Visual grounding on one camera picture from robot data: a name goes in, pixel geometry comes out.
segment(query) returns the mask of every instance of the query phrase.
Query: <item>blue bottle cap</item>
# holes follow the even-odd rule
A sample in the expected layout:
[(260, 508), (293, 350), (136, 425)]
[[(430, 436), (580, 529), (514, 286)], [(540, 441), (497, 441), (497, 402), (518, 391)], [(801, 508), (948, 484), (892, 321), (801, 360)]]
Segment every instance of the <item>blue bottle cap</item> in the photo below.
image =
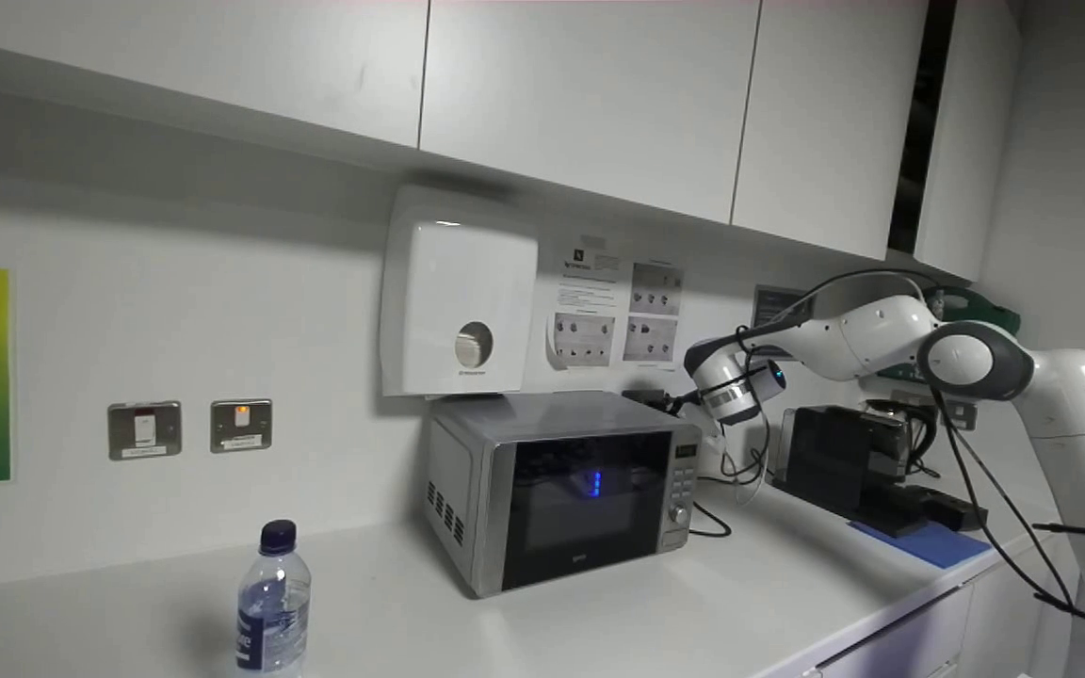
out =
[(263, 524), (260, 554), (290, 554), (290, 549), (293, 549), (293, 524), (290, 520)]

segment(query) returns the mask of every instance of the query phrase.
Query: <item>water bottle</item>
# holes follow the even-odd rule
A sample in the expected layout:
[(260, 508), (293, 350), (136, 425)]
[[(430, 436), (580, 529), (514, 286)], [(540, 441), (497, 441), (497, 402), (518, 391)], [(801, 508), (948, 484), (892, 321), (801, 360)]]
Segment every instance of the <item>water bottle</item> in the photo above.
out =
[(307, 646), (312, 572), (293, 554), (293, 524), (263, 524), (260, 559), (236, 596), (236, 670), (293, 678)]

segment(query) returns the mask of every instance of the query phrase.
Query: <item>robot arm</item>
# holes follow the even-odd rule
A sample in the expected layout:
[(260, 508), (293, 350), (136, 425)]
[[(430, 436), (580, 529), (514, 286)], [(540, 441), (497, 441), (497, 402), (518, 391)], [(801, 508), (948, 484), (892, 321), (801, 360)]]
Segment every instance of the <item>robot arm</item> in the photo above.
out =
[[(742, 422), (756, 412), (729, 338), (695, 342), (684, 368), (705, 412)], [(875, 378), (916, 363), (944, 397), (1014, 400), (1085, 576), (1085, 350), (1032, 353), (990, 323), (940, 323), (916, 299), (881, 299), (832, 321), (805, 321), (759, 338), (828, 382)]]

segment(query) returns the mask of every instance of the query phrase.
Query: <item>countertop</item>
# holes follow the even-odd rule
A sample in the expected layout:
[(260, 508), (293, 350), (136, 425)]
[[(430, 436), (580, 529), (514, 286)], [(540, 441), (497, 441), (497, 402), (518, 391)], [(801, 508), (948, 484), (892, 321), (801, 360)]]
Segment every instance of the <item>countertop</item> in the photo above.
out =
[[(999, 559), (923, 567), (772, 488), (699, 490), (729, 540), (467, 601), (422, 524), (306, 535), (306, 678), (742, 678), (877, 631)], [(0, 678), (233, 674), (252, 549), (0, 588)]]

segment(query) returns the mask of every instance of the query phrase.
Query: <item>wall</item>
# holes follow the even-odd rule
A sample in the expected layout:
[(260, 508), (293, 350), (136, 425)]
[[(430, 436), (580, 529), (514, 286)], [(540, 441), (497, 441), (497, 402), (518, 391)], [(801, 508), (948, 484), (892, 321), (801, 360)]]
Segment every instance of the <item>wall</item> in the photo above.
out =
[[(422, 402), (376, 397), (394, 186), (339, 161), (0, 100), (0, 268), (15, 307), (0, 581), (236, 545), (268, 515), (336, 533), (411, 514)], [(684, 268), (680, 347), (751, 321), (753, 282), (845, 268), (764, 239), (675, 230), (664, 217), (543, 201), (531, 220), (547, 259), (570, 239), (599, 233), (629, 259)], [(553, 289), (543, 273), (533, 338)], [(553, 375), (543, 338), (531, 353), (526, 389), (680, 389), (669, 365)], [(273, 400), (273, 448), (211, 458), (208, 402), (242, 397)], [(143, 400), (180, 400), (183, 454), (113, 463), (105, 409)]]
[(984, 286), (1032, 347), (1085, 347), (1085, 0), (1027, 4)]

